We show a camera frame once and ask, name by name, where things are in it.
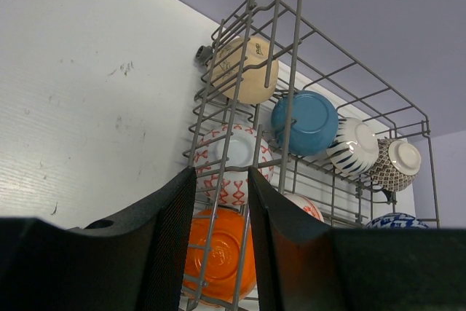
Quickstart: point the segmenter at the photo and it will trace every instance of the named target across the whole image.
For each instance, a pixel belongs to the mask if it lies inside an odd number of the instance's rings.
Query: purple wall
[[[432,139],[437,181],[438,209],[442,227],[466,228],[466,191],[462,180],[466,160],[466,131]],[[422,167],[413,183],[418,218],[435,217],[427,140],[414,145],[422,154]]]
[[[181,1],[217,23],[243,2]],[[286,1],[292,4],[295,0]],[[464,3],[465,0],[304,0],[302,11],[306,19],[422,109],[429,116],[434,135],[446,135],[466,130],[466,80],[462,79],[466,71]],[[293,38],[294,17],[288,15],[283,15],[278,24],[277,40],[283,44],[289,44]],[[267,16],[270,12],[255,17],[254,24],[259,26]],[[300,45],[299,55],[326,73],[348,63],[340,62],[340,55],[318,43],[315,36],[309,37]],[[300,63],[298,71],[314,76]],[[333,78],[357,96],[382,88],[378,83],[372,84],[357,68]],[[344,99],[350,98],[340,89],[326,87]],[[368,102],[385,112],[406,106],[391,93],[380,94]],[[420,122],[418,117],[411,120],[410,111],[392,117],[398,126]]]

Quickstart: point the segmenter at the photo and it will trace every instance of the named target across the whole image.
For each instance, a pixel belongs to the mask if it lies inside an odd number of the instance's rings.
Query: white bowl with black stripes
[[[379,145],[369,126],[356,118],[341,118],[327,155],[335,167],[347,175],[365,173],[377,161]]]

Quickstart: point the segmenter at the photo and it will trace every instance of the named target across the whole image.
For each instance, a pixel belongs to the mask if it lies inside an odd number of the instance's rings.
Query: blue bowl
[[[272,129],[279,146],[283,146],[288,98],[277,102],[272,111]],[[293,98],[288,151],[299,156],[312,156],[326,150],[338,130],[338,114],[331,102],[313,91],[300,91]]]

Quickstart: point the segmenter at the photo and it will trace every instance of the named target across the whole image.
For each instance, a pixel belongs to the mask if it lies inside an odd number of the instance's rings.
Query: patterned bowl
[[[428,229],[428,225],[405,213],[390,213],[372,220],[366,225],[368,229]]]
[[[272,111],[272,129],[278,145],[283,146],[288,97],[277,102]],[[290,153],[299,156],[312,156],[324,151],[335,138],[338,129],[338,114],[332,103],[321,94],[302,90],[293,97]]]
[[[199,145],[203,145],[208,141],[219,138],[226,134],[227,126],[223,125],[206,133],[201,139]],[[228,148],[228,158],[226,166],[245,167],[253,164],[254,148],[256,146],[257,132],[252,127],[235,124],[232,129],[233,135],[230,138]],[[197,189],[208,189],[217,186],[218,174],[203,176],[210,170],[220,168],[220,164],[208,165],[221,159],[224,151],[225,139],[209,143],[199,147],[194,154],[194,166],[197,168]],[[273,160],[272,151],[269,144],[261,140],[261,153],[259,162],[268,162]],[[272,180],[274,167],[260,168],[261,174],[268,180]],[[223,188],[220,191],[218,198],[219,204],[224,205],[243,205],[248,199],[248,172],[242,171],[226,171],[223,178]],[[207,197],[213,199],[215,191],[203,192]]]
[[[197,215],[210,215],[211,213],[212,211],[209,209],[201,211]],[[206,219],[193,219],[189,244],[205,245],[209,222]],[[225,208],[217,210],[217,219],[213,228],[207,269],[205,271],[205,280],[208,282],[208,285],[202,290],[204,295],[226,302],[232,301],[238,264],[240,262],[240,247],[244,225],[245,219],[239,213]],[[188,248],[184,272],[193,277],[198,277],[203,256],[203,250]],[[250,229],[248,231],[248,243],[246,245],[243,266],[240,300],[247,296],[256,285],[253,239]],[[197,287],[190,280],[184,280],[183,284],[194,290]]]
[[[379,157],[368,174],[383,189],[403,191],[421,168],[421,154],[413,145],[396,139],[379,140]]]
[[[285,198],[299,206],[309,215],[314,216],[317,220],[324,222],[319,208],[309,198],[301,196],[300,194],[285,194]]]
[[[379,156],[377,138],[359,119],[341,118],[335,140],[327,148],[335,168],[347,175],[358,175],[372,168]]]

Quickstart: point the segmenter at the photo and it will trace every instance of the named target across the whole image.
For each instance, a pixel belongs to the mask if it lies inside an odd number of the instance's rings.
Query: orange bowl
[[[204,216],[211,213],[212,210],[209,209],[198,213],[198,215]],[[202,289],[202,293],[206,296],[231,302],[240,260],[242,230],[245,219],[239,213],[223,208],[217,210],[217,217],[210,241],[211,250],[207,269],[205,270],[205,281],[207,281],[208,285]],[[193,219],[189,244],[205,245],[208,227],[208,219]],[[201,249],[188,248],[184,270],[186,274],[193,277],[199,276],[203,253],[204,251]],[[189,280],[184,280],[183,284],[194,290],[197,288],[197,284]],[[255,285],[256,267],[254,264],[253,240],[249,229],[240,286],[240,300],[247,296]]]

